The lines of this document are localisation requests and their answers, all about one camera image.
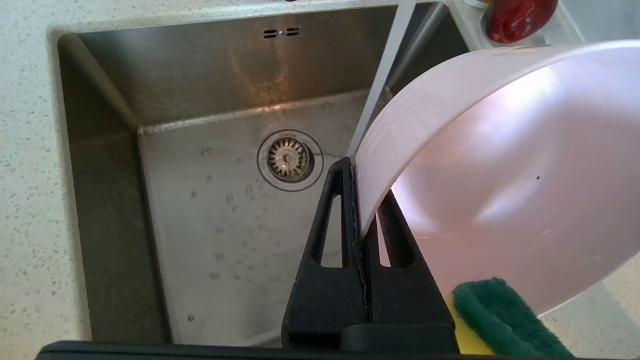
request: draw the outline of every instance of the red bottle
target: red bottle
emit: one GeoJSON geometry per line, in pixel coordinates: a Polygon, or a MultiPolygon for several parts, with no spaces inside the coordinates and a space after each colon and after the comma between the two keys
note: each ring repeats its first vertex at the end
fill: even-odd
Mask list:
{"type": "Polygon", "coordinates": [[[497,42],[522,40],[540,30],[557,5],[558,0],[496,0],[486,34],[497,42]]]}

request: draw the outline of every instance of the water drop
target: water drop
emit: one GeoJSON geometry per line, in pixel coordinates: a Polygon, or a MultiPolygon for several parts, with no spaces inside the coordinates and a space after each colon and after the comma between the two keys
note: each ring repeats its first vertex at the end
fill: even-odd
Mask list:
{"type": "Polygon", "coordinates": [[[208,155],[211,155],[212,153],[213,153],[213,148],[211,146],[204,147],[202,151],[200,151],[200,154],[202,154],[202,156],[208,156],[208,155]]]}

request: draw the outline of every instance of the yellow sponge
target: yellow sponge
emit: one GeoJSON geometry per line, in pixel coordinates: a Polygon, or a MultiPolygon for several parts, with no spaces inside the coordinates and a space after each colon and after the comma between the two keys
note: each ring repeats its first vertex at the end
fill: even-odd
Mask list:
{"type": "Polygon", "coordinates": [[[444,301],[456,323],[456,339],[460,347],[460,353],[466,355],[494,355],[487,344],[460,318],[453,306],[453,294],[448,294],[444,301]]]}

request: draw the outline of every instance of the speckled countertop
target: speckled countertop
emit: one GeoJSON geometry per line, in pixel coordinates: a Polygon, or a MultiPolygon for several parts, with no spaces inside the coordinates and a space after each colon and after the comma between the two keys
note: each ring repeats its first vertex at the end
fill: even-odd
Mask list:
{"type": "MultiPolygon", "coordinates": [[[[91,338],[64,120],[58,54],[69,31],[394,4],[393,0],[0,0],[0,348],[3,359],[32,359],[60,339],[91,338]]],[[[447,0],[456,22],[479,10],[447,0]]],[[[561,12],[547,42],[581,41],[561,12]]],[[[487,47],[473,26],[467,45],[487,47]]],[[[606,281],[544,317],[577,354],[640,355],[636,257],[606,281]],[[602,316],[586,316],[595,310],[602,316]]]]}

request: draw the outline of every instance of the sponge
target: sponge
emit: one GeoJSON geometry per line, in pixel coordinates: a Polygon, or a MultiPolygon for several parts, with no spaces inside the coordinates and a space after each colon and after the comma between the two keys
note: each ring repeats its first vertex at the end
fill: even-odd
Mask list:
{"type": "Polygon", "coordinates": [[[573,357],[502,279],[494,277],[459,285],[453,291],[453,305],[461,319],[496,355],[573,357]]]}

